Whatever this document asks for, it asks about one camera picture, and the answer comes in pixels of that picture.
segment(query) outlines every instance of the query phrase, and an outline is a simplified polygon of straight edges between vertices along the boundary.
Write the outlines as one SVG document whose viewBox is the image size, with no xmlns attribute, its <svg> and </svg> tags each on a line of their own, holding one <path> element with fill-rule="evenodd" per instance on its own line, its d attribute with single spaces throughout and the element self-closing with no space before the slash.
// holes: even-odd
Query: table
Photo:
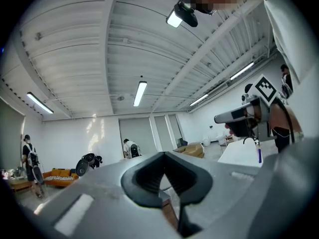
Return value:
<svg viewBox="0 0 319 239">
<path fill-rule="evenodd" d="M 32 183 L 28 181 L 27 179 L 23 179 L 23 180 L 11 179 L 9 180 L 9 184 L 15 192 L 19 189 L 25 189 L 32 186 Z"/>
<path fill-rule="evenodd" d="M 257 148 L 253 139 L 246 139 L 245 144 L 243 142 L 244 140 L 239 140 L 228 144 L 218 162 L 261 167 L 263 165 L 263 158 L 262 162 L 259 163 Z"/>
</svg>

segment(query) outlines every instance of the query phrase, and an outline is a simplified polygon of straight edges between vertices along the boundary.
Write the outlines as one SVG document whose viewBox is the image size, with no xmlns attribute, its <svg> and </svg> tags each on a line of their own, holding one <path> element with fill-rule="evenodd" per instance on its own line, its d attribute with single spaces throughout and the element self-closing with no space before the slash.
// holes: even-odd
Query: fluorescent light fixture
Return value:
<svg viewBox="0 0 319 239">
<path fill-rule="evenodd" d="M 46 112 L 53 114 L 53 110 L 51 110 L 48 106 L 41 102 L 32 92 L 28 92 L 26 95 Z"/>
<path fill-rule="evenodd" d="M 241 75 L 242 73 L 246 72 L 249 68 L 251 68 L 254 65 L 254 62 L 251 62 L 248 66 L 244 67 L 243 69 L 241 69 L 237 74 L 233 75 L 232 77 L 230 77 L 230 80 L 234 80 L 235 78 L 237 78 L 239 75 Z"/>
<path fill-rule="evenodd" d="M 136 92 L 136 95 L 135 95 L 134 107 L 137 107 L 137 106 L 140 105 L 140 101 L 142 99 L 142 96 L 144 94 L 144 91 L 145 91 L 145 88 L 146 88 L 147 85 L 148 85 L 147 82 L 141 81 L 139 83 L 138 91 Z"/>
<path fill-rule="evenodd" d="M 176 16 L 174 9 L 171 11 L 170 15 L 166 19 L 166 23 L 178 27 L 183 20 Z"/>
<path fill-rule="evenodd" d="M 201 98 L 197 99 L 194 103 L 191 103 L 190 106 L 196 105 L 198 102 L 202 101 L 204 98 L 207 98 L 208 94 L 202 96 Z"/>
</svg>

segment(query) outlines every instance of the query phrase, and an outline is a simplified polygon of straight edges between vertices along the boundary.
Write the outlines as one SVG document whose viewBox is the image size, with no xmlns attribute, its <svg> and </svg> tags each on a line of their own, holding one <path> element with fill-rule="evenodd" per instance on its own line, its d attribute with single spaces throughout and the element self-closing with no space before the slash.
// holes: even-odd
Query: black shorts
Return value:
<svg viewBox="0 0 319 239">
<path fill-rule="evenodd" d="M 26 168 L 26 176 L 28 178 L 28 181 L 34 181 L 34 175 L 33 175 L 33 171 L 32 168 Z"/>
</svg>

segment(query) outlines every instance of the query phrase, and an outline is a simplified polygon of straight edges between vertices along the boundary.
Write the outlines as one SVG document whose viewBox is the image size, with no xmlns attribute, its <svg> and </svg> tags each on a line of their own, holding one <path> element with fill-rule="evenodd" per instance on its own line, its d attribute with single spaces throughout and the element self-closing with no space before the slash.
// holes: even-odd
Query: ceiling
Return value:
<svg viewBox="0 0 319 239">
<path fill-rule="evenodd" d="M 166 24 L 176 3 L 35 0 L 1 56 L 1 87 L 44 120 L 183 111 L 251 60 L 269 58 L 274 43 L 262 0 L 213 16 L 196 12 L 197 28 Z M 148 86 L 133 107 L 142 79 Z M 33 106 L 29 91 L 54 114 Z"/>
</svg>

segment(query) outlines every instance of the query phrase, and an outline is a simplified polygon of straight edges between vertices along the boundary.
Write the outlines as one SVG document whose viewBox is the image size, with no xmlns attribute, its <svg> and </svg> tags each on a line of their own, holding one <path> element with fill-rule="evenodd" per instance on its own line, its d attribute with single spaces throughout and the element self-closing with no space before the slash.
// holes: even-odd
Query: black cap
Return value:
<svg viewBox="0 0 319 239">
<path fill-rule="evenodd" d="M 26 135 L 24 136 L 23 141 L 25 141 L 25 140 L 30 140 L 30 135 L 26 134 Z"/>
</svg>

